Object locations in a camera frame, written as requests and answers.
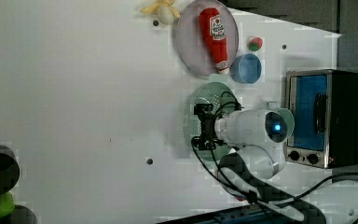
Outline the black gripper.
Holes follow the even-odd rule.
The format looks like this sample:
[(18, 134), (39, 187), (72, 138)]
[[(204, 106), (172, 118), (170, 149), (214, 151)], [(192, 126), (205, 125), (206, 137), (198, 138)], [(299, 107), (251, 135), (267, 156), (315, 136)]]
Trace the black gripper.
[(200, 151), (215, 150), (220, 140), (214, 130), (216, 115), (213, 114), (213, 104), (196, 104), (194, 115), (200, 121), (201, 132), (192, 138), (192, 145)]

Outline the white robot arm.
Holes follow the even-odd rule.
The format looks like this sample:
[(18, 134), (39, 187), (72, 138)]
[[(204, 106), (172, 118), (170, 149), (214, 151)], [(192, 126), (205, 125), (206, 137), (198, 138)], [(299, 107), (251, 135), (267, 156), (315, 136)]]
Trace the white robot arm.
[(212, 176), (231, 194), (251, 201), (276, 200), (280, 191), (268, 180), (285, 166), (284, 143), (295, 129), (285, 108), (233, 110), (230, 103), (214, 109), (197, 104), (194, 115), (201, 134), (191, 139), (196, 153), (208, 152), (215, 163)]

